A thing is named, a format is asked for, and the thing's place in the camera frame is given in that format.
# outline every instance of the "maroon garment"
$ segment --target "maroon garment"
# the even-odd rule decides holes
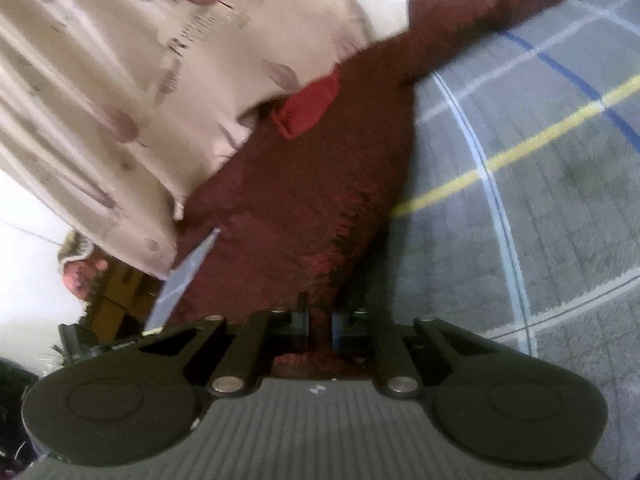
[[[295,306],[301,291],[312,306],[331,307],[402,189],[414,140],[412,83],[560,1],[409,0],[409,29],[340,64],[337,96],[317,123],[287,116],[312,124],[303,134],[283,137],[266,107],[245,145],[186,203],[176,263],[213,228],[222,233],[170,323],[207,314],[242,321]],[[316,94],[306,92],[315,110],[326,106]]]

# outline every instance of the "yellow stripe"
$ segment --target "yellow stripe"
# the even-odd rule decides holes
[[[615,87],[613,90],[603,95],[602,101],[592,101],[589,104],[578,108],[573,114],[564,118],[552,126],[549,126],[540,133],[529,137],[520,144],[506,150],[498,155],[492,156],[487,161],[487,169],[489,171],[498,171],[509,164],[513,164],[517,160],[524,158],[529,153],[539,150],[546,146],[552,140],[563,136],[577,128],[585,121],[601,114],[606,108],[618,104],[620,101],[628,98],[640,90],[640,75],[633,76],[622,85]],[[431,189],[427,193],[420,195],[406,202],[402,202],[392,211],[393,216],[405,216],[414,213],[420,209],[429,207],[430,205],[445,199],[447,196],[453,195],[465,187],[470,186],[480,178],[476,170],[470,170],[462,175],[450,180],[442,186]]]

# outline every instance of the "curtain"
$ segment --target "curtain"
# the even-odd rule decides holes
[[[352,0],[0,0],[0,169],[164,278],[252,109],[366,45]]]

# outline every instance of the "gray ribbed surface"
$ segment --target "gray ribbed surface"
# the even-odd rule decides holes
[[[415,402],[368,381],[265,380],[218,400],[196,430],[155,459],[93,469],[46,459],[20,480],[603,480],[588,462],[547,472],[484,464],[447,443]]]

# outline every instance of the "light blue stripe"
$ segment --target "light blue stripe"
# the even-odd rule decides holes
[[[476,171],[482,182],[482,188],[484,189],[494,224],[495,235],[498,239],[500,259],[502,261],[502,268],[511,300],[513,320],[516,326],[524,326],[527,333],[526,343],[523,344],[523,342],[520,342],[520,351],[536,356],[538,353],[536,344],[535,341],[532,340],[529,332],[528,320],[531,316],[529,297],[527,296],[520,261],[518,260],[518,253],[516,252],[513,235],[511,233],[511,226],[498,190],[498,185],[493,174],[486,167],[486,155],[484,154],[480,140],[469,123],[460,103],[438,72],[433,73],[433,80],[442,92],[456,123],[465,136],[466,143],[469,146],[474,163],[476,164]]]

